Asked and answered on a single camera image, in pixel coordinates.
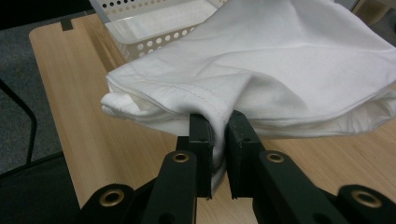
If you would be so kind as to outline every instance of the wooden table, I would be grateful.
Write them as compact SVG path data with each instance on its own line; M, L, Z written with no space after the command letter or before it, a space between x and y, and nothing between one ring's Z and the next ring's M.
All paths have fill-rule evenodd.
M177 137L103 113L105 75L125 63L93 14L36 28L30 39L80 206L99 188L134 189L156 177ZM357 136L262 140L290 155L318 187L336 194L346 184L376 189L396 202L396 120ZM198 200L197 223L257 223L251 199L232 200L227 178L213 200Z

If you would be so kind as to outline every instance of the folded fabric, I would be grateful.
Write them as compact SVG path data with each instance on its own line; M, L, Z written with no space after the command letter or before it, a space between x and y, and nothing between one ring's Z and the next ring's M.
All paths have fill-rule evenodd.
M200 113L216 134L212 178L225 172L234 109L266 137L369 132L392 119L396 50L329 0L229 0L178 41L107 76L107 114L188 135Z

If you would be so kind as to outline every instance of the floor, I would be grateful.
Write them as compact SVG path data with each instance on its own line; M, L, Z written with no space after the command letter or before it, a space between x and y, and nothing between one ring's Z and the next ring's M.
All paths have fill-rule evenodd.
M66 16L75 18L92 13L83 11ZM34 111L38 128L33 160L62 150L50 106L38 71L29 33L36 27L60 21L61 18L25 24L0 30L0 78ZM371 28L396 47L396 10ZM0 174L23 165L28 148L30 120L24 112L0 91Z

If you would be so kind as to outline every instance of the basket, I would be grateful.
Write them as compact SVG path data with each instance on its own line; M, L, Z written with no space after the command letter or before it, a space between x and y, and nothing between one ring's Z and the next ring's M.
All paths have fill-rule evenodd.
M191 32L227 0L90 0L127 62Z

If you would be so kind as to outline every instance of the black clamp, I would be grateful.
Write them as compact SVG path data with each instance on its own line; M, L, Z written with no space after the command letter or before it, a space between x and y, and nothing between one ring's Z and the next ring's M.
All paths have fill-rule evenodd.
M75 223L195 223L196 198L211 198L214 137L204 117L191 115L190 123L157 178L137 190L97 190ZM244 114L233 112L225 137L232 197L253 198L260 224L396 223L396 204L373 189L348 185L334 196L317 188L289 156L264 148Z

